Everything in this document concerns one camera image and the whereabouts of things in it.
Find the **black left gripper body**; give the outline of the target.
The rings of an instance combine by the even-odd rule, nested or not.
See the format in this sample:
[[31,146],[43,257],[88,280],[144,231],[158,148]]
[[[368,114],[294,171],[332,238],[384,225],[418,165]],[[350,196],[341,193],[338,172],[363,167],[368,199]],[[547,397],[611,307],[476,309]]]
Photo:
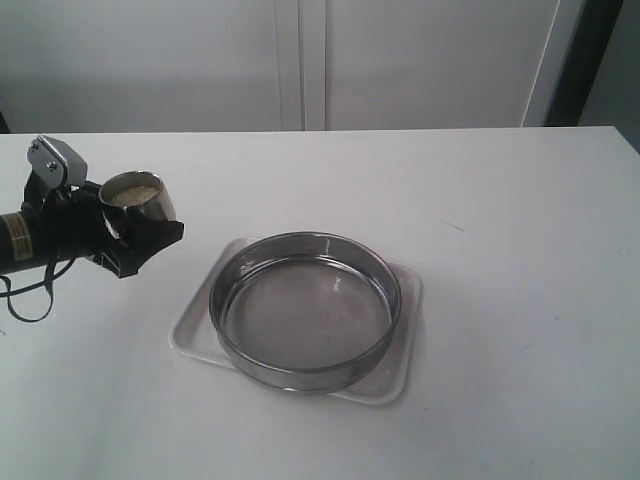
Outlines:
[[112,242],[100,205],[76,203],[72,188],[49,190],[31,173],[24,187],[20,213],[26,221],[32,254],[19,262],[21,271],[49,262],[87,258],[114,273]]

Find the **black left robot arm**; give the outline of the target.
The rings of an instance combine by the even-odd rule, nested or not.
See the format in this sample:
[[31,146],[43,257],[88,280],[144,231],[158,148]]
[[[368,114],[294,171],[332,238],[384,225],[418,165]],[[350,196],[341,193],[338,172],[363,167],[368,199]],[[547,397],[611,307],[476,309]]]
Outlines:
[[20,209],[1,216],[1,272],[87,258],[119,278],[136,274],[130,252],[107,228],[99,189],[91,181],[50,189],[31,173]]

